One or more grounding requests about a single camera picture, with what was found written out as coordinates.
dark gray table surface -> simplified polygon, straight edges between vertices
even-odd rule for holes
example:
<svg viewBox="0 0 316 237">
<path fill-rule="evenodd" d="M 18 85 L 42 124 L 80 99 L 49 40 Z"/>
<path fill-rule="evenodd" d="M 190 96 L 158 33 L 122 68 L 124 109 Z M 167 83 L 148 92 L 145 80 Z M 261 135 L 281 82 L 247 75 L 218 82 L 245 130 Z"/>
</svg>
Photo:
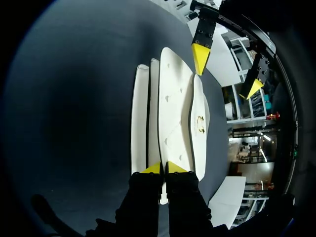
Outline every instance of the dark gray table surface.
<svg viewBox="0 0 316 237">
<path fill-rule="evenodd" d="M 34 220 L 44 195 L 75 230 L 115 220 L 130 177 L 130 119 L 136 67 L 169 47 L 194 70 L 188 27 L 148 0 L 58 0 L 36 21 L 11 64 L 3 94 L 7 168 Z M 208 201 L 226 176 L 227 125 L 220 85 L 202 77 L 210 107 Z M 160 208 L 160 235 L 168 208 Z"/>
</svg>

shelf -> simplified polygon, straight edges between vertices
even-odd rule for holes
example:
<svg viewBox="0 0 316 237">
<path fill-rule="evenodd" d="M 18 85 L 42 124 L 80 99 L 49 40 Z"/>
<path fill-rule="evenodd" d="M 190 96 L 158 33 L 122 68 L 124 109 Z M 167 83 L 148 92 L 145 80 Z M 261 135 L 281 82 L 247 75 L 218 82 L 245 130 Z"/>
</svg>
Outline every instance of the shelf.
<svg viewBox="0 0 316 237">
<path fill-rule="evenodd" d="M 253 60 L 242 43 L 241 38 L 236 38 L 231 41 L 234 45 L 240 45 L 240 47 L 230 49 L 230 51 L 238 69 L 240 80 L 244 82 L 248 70 L 252 67 Z M 263 89 L 260 88 L 259 91 L 252 95 L 247 101 L 239 95 L 241 85 L 242 84 L 240 83 L 231 86 L 234 96 L 236 116 L 234 117 L 234 120 L 227 120 L 227 123 L 245 123 L 256 120 L 265 120 L 267 117 L 267 109 Z"/>
</svg>

